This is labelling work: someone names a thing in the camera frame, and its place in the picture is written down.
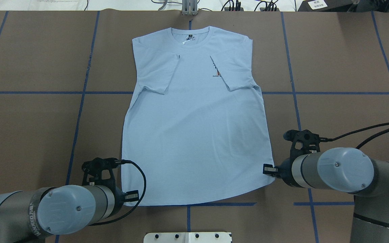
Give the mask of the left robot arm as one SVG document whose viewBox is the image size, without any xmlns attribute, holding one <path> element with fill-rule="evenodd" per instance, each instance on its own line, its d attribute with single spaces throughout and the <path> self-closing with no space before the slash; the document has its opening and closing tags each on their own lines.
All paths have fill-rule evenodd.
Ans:
<svg viewBox="0 0 389 243">
<path fill-rule="evenodd" d="M 80 186 L 44 187 L 0 195 L 0 243 L 44 243 L 53 235 L 72 234 L 87 226 L 122 220 L 142 201 L 146 190 L 123 192 L 113 170 L 133 161 L 95 158 L 82 164 Z"/>
</svg>

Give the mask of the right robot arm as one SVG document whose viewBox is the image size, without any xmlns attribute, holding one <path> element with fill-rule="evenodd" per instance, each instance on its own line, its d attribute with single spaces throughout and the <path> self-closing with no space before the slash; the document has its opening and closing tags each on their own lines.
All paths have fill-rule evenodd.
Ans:
<svg viewBox="0 0 389 243">
<path fill-rule="evenodd" d="M 321 152 L 327 139 L 309 130 L 289 130 L 290 157 L 264 164 L 263 173 L 287 185 L 344 192 L 354 197 L 351 243 L 389 243 L 389 161 L 370 158 L 358 148 Z"/>
</svg>

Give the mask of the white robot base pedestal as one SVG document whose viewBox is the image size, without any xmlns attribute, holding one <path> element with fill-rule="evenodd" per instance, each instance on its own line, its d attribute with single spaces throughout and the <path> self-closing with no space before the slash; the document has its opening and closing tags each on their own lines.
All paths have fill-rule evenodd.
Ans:
<svg viewBox="0 0 389 243">
<path fill-rule="evenodd" d="M 230 232 L 163 232 L 148 233 L 144 243 L 232 243 Z"/>
</svg>

